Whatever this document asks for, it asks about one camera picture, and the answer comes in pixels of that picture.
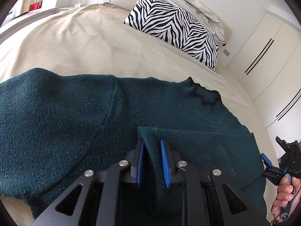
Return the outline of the person's right hand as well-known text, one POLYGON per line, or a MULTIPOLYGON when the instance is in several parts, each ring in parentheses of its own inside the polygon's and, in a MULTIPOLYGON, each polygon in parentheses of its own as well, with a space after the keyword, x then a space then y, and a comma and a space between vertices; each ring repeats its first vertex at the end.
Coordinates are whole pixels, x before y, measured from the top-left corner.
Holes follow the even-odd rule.
POLYGON ((287 206, 291 201, 293 202, 291 203, 290 212, 293 214, 300 203, 300 179, 291 177, 291 183, 288 184, 288 178, 284 176, 277 188, 277 197, 271 208, 271 213, 277 224, 283 222, 279 215, 283 207, 287 206))

